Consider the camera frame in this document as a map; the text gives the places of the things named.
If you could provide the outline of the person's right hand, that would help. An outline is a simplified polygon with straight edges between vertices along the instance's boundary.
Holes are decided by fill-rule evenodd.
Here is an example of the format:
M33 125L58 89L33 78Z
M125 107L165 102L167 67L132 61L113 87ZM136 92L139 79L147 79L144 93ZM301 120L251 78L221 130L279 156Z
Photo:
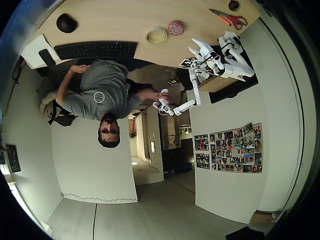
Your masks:
M137 95L142 101L149 99L157 102L160 99L168 99L168 93L156 92L154 89L151 88L143 89L140 92L138 92Z

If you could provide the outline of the person's left hand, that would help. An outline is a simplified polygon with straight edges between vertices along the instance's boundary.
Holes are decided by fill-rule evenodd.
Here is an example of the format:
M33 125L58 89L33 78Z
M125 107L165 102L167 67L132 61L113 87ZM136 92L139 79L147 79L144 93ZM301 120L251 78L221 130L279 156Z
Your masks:
M90 67L90 65L72 65L70 67L70 69L68 70L68 73L74 74L74 73L78 73L78 74L82 74L84 73L88 68Z

